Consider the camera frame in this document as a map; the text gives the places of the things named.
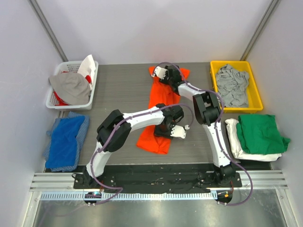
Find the orange t shirt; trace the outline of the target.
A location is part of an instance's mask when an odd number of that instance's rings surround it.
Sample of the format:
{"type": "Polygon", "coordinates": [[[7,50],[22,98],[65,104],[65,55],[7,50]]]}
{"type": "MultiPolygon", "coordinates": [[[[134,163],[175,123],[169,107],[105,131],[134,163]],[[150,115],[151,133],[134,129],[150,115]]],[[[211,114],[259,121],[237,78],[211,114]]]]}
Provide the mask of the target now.
{"type": "MultiPolygon", "coordinates": [[[[159,79],[156,77],[152,79],[149,108],[156,104],[177,104],[179,101],[180,96],[175,94],[169,85],[159,82],[159,79]]],[[[154,135],[154,130],[154,125],[146,127],[136,143],[137,147],[155,154],[168,154],[171,140],[163,137],[156,137],[154,135]]]]}

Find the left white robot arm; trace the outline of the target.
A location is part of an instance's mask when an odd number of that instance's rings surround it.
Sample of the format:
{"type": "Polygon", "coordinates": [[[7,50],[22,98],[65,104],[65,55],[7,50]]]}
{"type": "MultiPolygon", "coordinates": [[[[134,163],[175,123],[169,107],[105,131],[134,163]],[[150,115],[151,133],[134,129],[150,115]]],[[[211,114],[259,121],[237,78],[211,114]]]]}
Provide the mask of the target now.
{"type": "Polygon", "coordinates": [[[97,188],[111,154],[118,151],[129,134],[135,130],[155,126],[152,135],[184,139],[189,126],[177,125],[183,117],[183,109],[178,104],[157,104],[148,110],[135,113],[112,111],[97,129],[96,148],[83,171],[80,184],[91,189],[97,188]]]}

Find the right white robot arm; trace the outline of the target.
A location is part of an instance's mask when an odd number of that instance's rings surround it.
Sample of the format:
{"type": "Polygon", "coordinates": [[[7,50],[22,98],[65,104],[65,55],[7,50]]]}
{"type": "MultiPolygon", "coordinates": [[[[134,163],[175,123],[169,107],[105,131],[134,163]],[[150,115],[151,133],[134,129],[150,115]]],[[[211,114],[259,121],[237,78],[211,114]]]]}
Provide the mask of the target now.
{"type": "Polygon", "coordinates": [[[195,118],[203,126],[210,143],[213,155],[214,182],[220,187],[229,184],[236,176],[236,170],[232,165],[223,138],[220,99],[214,91],[203,90],[187,82],[178,66],[169,65],[163,68],[157,66],[152,75],[158,77],[160,83],[169,85],[178,96],[193,102],[195,118]]]}

